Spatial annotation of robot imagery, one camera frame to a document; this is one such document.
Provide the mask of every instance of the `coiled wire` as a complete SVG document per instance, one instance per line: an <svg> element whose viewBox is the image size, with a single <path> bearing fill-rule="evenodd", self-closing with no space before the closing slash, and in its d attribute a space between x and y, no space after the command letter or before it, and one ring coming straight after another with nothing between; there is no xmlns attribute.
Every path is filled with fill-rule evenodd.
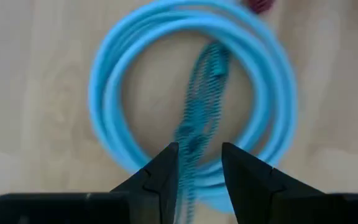
<svg viewBox="0 0 358 224"><path fill-rule="evenodd" d="M230 14L236 21L178 6L208 6ZM254 89L253 109L236 145L251 151L273 119L270 139L258 158L274 165L288 149L296 126L293 70L282 46L254 13L213 0L155 1L130 13L109 31L96 55L88 89L91 122L104 148L129 172L138 171L150 160L125 122L122 77L146 46L179 30L210 35L224 44L248 71ZM197 168L194 186L195 195L202 202L222 212L232 212L220 159Z"/></svg>

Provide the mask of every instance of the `wooden surface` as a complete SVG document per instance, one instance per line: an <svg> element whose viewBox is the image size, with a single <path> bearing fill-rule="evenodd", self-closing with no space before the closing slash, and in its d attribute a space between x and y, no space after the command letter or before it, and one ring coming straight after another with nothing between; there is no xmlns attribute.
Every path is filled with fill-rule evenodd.
<svg viewBox="0 0 358 224"><path fill-rule="evenodd" d="M107 191L128 177L93 135L86 87L107 30L146 2L0 0L0 194ZM358 0L281 0L265 19L299 86L298 131L279 168L323 191L358 192ZM183 102L206 41L195 33L166 37L127 71L127 122L151 155L171 140L183 109L174 101ZM205 160L247 121L252 88L238 63L231 66L223 119ZM196 223L234 222L197 209Z"/></svg>

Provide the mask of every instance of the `light blue wire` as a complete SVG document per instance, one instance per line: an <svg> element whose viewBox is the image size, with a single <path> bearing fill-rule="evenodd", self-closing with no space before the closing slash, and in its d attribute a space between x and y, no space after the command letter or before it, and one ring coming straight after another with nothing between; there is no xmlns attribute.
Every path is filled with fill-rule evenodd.
<svg viewBox="0 0 358 224"><path fill-rule="evenodd" d="M242 24L210 12L177 7L194 5L226 11ZM242 25L252 30L253 35ZM270 139L258 158L274 165L288 149L296 126L293 70L282 46L255 14L216 0L152 2L123 18L109 31L94 61L88 90L91 121L103 146L130 172L138 171L150 160L125 122L121 105L122 77L146 46L179 30L198 30L214 37L248 71L254 89L253 111L236 145L246 151L252 150L272 117ZM195 187L202 202L222 212L232 211L220 159L198 168Z"/></svg>

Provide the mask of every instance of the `red object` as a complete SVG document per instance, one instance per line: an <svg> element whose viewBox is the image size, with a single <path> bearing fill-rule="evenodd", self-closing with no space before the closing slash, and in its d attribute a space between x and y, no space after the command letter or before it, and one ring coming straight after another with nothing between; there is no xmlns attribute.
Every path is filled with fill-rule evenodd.
<svg viewBox="0 0 358 224"><path fill-rule="evenodd" d="M246 0L248 7L255 13L260 14L269 10L274 3L274 0Z"/></svg>

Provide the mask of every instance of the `blue cable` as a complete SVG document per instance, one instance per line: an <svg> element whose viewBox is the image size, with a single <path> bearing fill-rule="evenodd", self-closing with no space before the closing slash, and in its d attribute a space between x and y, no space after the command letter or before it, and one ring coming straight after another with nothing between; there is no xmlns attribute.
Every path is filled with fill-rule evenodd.
<svg viewBox="0 0 358 224"><path fill-rule="evenodd" d="M229 13L240 24L212 12L177 6L212 7ZM146 46L179 30L198 30L214 37L247 70L254 89L253 110L236 145L251 151L272 118L270 139L258 158L274 165L288 149L295 131L297 98L293 70L282 46L254 13L216 0L155 1L130 13L109 31L94 61L88 89L91 121L104 148L130 172L150 161L125 122L122 77ZM220 159L197 168L194 186L202 202L222 212L232 212Z"/></svg>

